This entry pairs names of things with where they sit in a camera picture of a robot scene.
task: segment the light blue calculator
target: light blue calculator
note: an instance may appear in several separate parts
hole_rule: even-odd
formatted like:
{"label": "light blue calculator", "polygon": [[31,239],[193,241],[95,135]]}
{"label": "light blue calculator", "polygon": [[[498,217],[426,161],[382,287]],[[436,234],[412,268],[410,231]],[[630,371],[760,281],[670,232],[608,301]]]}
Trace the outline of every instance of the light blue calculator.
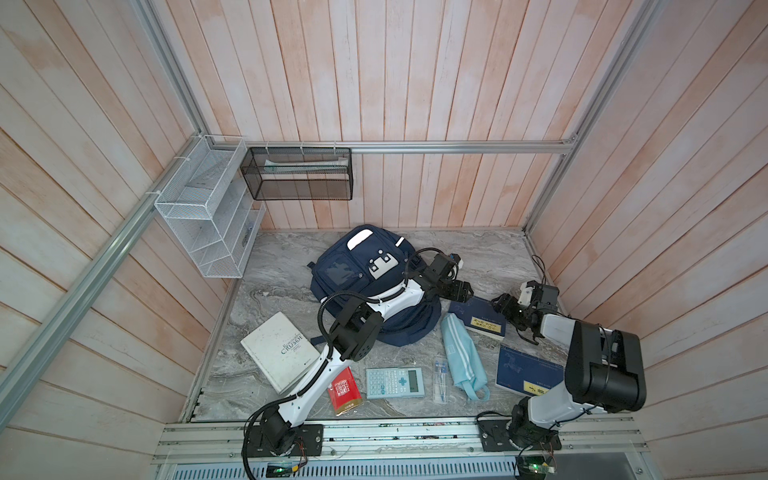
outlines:
{"label": "light blue calculator", "polygon": [[424,378],[419,367],[367,369],[366,379],[369,399],[424,396]]}

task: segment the backpack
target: backpack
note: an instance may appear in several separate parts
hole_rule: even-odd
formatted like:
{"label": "backpack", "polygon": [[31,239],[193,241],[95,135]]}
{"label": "backpack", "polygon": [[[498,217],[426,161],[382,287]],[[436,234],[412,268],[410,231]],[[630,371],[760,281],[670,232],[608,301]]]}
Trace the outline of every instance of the backpack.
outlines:
{"label": "backpack", "polygon": [[[373,225],[355,227],[307,265],[312,269],[310,289],[318,300],[340,290],[378,295],[402,282],[406,259],[414,252],[411,243],[396,233]],[[410,261],[411,271],[426,267],[419,256]],[[326,310],[336,316],[347,300],[343,296],[331,300]],[[423,299],[388,318],[377,339],[393,346],[417,342],[435,328],[440,313],[439,297]]]}

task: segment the yellow label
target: yellow label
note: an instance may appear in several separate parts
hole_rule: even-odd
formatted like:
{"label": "yellow label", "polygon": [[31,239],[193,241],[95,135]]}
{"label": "yellow label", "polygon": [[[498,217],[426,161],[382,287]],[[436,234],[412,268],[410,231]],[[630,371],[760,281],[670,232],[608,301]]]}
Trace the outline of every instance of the yellow label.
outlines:
{"label": "yellow label", "polygon": [[492,332],[496,333],[502,332],[501,325],[498,325],[497,323],[486,322],[485,320],[481,320],[476,316],[472,317],[472,321],[470,323],[480,329],[491,330]]}
{"label": "yellow label", "polygon": [[523,380],[523,390],[528,393],[533,393],[534,395],[544,395],[546,392],[549,392],[549,389],[546,389],[543,386],[534,385],[528,380]]}

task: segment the dark blue book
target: dark blue book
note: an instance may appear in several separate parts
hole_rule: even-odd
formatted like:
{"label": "dark blue book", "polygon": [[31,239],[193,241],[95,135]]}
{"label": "dark blue book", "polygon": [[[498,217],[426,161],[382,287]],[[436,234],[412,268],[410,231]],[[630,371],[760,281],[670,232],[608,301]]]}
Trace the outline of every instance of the dark blue book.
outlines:
{"label": "dark blue book", "polygon": [[467,330],[481,333],[496,340],[503,340],[507,333],[507,319],[495,310],[486,299],[473,296],[467,303],[451,302],[449,313],[464,322]]}
{"label": "dark blue book", "polygon": [[563,378],[564,369],[556,363],[518,352],[506,345],[498,350],[496,385],[503,389],[528,396],[544,395]]}

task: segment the small red booklet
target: small red booklet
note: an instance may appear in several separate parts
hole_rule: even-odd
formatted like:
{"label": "small red booklet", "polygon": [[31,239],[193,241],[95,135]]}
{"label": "small red booklet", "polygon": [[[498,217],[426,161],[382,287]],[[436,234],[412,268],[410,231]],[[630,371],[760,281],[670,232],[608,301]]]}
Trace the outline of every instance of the small red booklet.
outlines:
{"label": "small red booklet", "polygon": [[331,397],[333,409],[336,415],[341,415],[354,409],[362,403],[362,396],[357,389],[355,377],[352,376],[352,370],[346,367],[343,372],[336,377],[328,388],[328,395]]}

